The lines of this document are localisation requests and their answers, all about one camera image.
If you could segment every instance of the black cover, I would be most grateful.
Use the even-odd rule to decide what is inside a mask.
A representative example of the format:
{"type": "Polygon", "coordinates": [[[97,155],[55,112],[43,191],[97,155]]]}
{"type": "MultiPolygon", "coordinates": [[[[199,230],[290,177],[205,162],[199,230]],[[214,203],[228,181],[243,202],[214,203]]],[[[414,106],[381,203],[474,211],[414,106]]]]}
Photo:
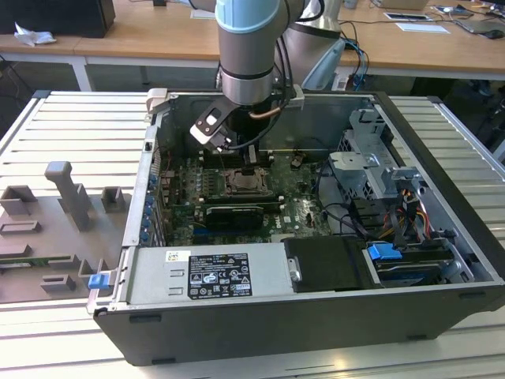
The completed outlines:
{"type": "Polygon", "coordinates": [[[103,38],[114,22],[112,0],[0,0],[0,33],[14,22],[35,32],[103,38]]]}
{"type": "Polygon", "coordinates": [[[294,291],[353,291],[373,288],[362,250],[365,242],[336,235],[288,238],[286,255],[297,260],[301,281],[294,291]]]}

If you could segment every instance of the paper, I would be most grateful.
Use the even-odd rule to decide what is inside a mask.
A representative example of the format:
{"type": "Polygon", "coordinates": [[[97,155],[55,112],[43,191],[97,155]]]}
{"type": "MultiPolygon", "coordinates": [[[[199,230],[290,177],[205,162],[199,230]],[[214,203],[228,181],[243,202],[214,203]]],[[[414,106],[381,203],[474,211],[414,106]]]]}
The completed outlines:
{"type": "Polygon", "coordinates": [[[56,42],[56,39],[54,39],[53,35],[49,32],[32,32],[31,30],[22,28],[17,23],[14,36],[22,43],[25,43],[31,47],[34,47],[36,43],[43,44],[56,42]]]}
{"type": "Polygon", "coordinates": [[[451,34],[447,29],[439,25],[422,25],[422,24],[403,24],[401,22],[396,23],[398,27],[404,32],[424,32],[424,33],[443,33],[451,34]]]}
{"type": "Polygon", "coordinates": [[[201,9],[194,9],[191,11],[191,18],[207,18],[207,19],[215,19],[215,15],[213,12],[207,12],[201,9]]]}

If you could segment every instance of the computer mouse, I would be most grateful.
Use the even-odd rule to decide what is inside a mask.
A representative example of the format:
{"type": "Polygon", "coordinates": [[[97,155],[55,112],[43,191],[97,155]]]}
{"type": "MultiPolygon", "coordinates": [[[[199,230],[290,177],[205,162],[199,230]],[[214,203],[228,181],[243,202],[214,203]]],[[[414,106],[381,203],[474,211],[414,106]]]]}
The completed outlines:
{"type": "Polygon", "coordinates": [[[489,32],[482,33],[483,36],[488,37],[489,39],[499,39],[505,37],[505,33],[499,29],[493,29],[489,32]]]}

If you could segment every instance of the copper pipe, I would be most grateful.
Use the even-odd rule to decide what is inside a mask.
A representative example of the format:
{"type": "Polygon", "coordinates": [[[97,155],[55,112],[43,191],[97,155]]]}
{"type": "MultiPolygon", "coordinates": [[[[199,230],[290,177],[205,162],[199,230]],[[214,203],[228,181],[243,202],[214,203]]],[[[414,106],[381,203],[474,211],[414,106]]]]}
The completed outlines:
{"type": "Polygon", "coordinates": [[[275,116],[281,110],[282,110],[281,107],[276,107],[274,109],[270,109],[268,112],[260,113],[260,114],[249,112],[249,117],[252,118],[253,120],[263,120],[264,118],[269,118],[271,116],[275,116]]]}

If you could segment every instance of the floor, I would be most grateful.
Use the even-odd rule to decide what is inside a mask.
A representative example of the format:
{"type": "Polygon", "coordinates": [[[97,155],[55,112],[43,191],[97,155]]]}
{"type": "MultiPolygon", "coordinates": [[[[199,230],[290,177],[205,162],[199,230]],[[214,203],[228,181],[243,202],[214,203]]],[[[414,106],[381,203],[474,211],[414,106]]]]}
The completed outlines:
{"type": "MultiPolygon", "coordinates": [[[[71,66],[50,63],[15,63],[15,70],[34,89],[52,89],[78,91],[77,81],[71,66]]],[[[97,91],[146,91],[152,87],[167,88],[214,88],[214,69],[191,69],[172,67],[148,67],[149,85],[143,85],[140,70],[135,66],[89,66],[89,73],[95,82],[97,91]]],[[[385,91],[388,95],[408,96],[413,86],[412,77],[369,77],[364,90],[385,91]]],[[[445,104],[479,138],[488,145],[499,143],[500,137],[492,127],[505,120],[504,114],[484,122],[490,112],[496,109],[500,99],[497,92],[503,82],[492,83],[491,99],[484,98],[475,92],[469,81],[456,81],[450,93],[443,99],[445,104]]],[[[17,96],[28,100],[30,92],[8,69],[0,77],[0,135],[10,127],[24,106],[21,101],[10,97],[17,96]]]]}

